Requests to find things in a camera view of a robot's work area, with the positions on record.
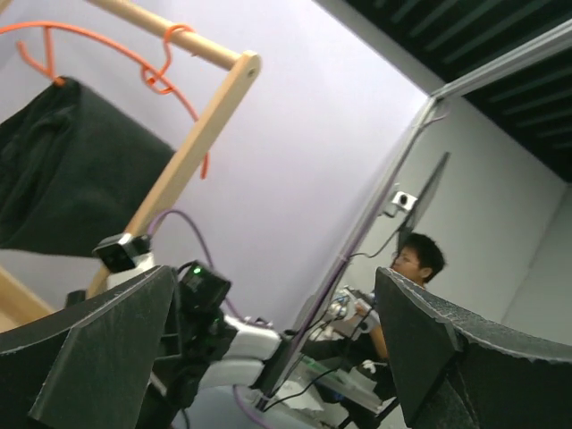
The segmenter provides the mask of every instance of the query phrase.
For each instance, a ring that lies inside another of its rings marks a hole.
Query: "black garment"
[[[172,154],[78,81],[50,86],[0,124],[0,248],[90,257],[124,231]]]
[[[380,360],[369,334],[360,335],[356,341],[351,341],[350,339],[307,341],[302,348],[302,353],[316,361],[345,357],[341,363],[341,369],[346,371],[349,371],[354,366],[361,365],[364,360],[373,360],[374,362]],[[375,378],[377,384],[374,388],[374,393],[381,400],[388,400],[396,396],[395,385],[389,367],[380,366],[376,368]],[[336,394],[330,389],[319,385],[316,386],[316,389],[324,402],[330,404],[339,402],[348,411],[349,418],[358,429],[377,429],[379,427],[379,421],[370,410],[345,398],[338,400]]]

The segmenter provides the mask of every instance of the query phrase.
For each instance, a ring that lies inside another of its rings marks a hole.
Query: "man's ear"
[[[433,268],[429,268],[428,266],[425,268],[421,268],[421,270],[419,271],[419,273],[421,274],[421,278],[423,280],[427,280],[427,278],[433,274]]]

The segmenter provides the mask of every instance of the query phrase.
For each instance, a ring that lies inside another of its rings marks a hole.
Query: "ceiling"
[[[572,0],[344,0],[445,81],[572,19]],[[466,98],[572,182],[572,48]]]

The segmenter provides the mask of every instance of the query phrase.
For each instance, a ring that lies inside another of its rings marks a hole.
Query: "man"
[[[425,288],[425,285],[444,266],[445,259],[437,244],[426,235],[411,233],[403,243],[399,254],[393,258],[391,269]],[[363,308],[357,308],[357,314],[363,317],[366,311]],[[355,341],[350,339],[307,341],[302,353],[317,361],[342,357],[342,368],[346,370],[361,365],[365,360],[387,363],[388,358],[381,326],[375,327],[370,333],[360,335]],[[378,366],[374,377],[377,381],[374,393],[381,400],[395,396],[395,386],[388,366]],[[358,429],[377,429],[379,426],[375,416],[369,410],[349,400],[340,400],[333,392],[320,386],[318,386],[318,391],[325,402],[340,402]]]

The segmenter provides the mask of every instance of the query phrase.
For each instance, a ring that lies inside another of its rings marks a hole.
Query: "wooden clothes rack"
[[[0,13],[11,1],[0,0]],[[175,25],[125,0],[84,1],[160,38]],[[145,233],[149,222],[158,213],[175,204],[248,92],[261,67],[257,54],[250,51],[237,54],[194,32],[173,32],[170,42],[229,72],[128,224],[125,231],[133,235]],[[105,290],[107,275],[108,272],[102,266],[88,287],[89,297]],[[28,324],[53,312],[46,302],[0,266],[0,332]]]

